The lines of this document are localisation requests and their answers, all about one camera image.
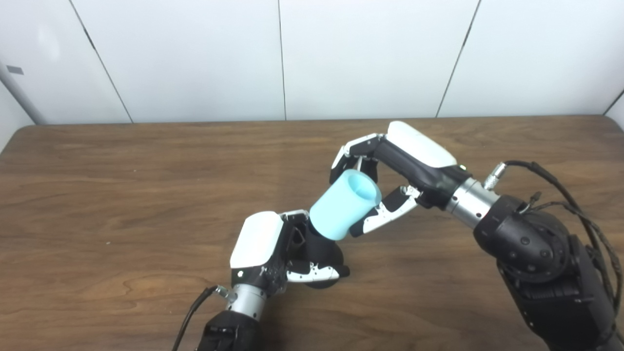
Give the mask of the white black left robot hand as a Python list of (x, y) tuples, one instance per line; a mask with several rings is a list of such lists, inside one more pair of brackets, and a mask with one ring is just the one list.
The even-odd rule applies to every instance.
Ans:
[(271, 297), (288, 284), (327, 289), (349, 277), (336, 241), (319, 233), (304, 210), (263, 211), (246, 218), (230, 257), (231, 285)]

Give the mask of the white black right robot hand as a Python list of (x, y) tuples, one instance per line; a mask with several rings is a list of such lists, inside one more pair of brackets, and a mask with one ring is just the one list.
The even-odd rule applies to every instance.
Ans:
[(349, 229), (360, 237), (400, 218), (417, 206), (445, 210), (459, 187), (471, 178), (443, 146), (401, 121), (389, 124), (385, 134), (369, 134), (339, 149), (330, 171), (330, 184), (348, 169), (357, 169), (377, 182), (383, 163), (407, 180), (385, 196)]

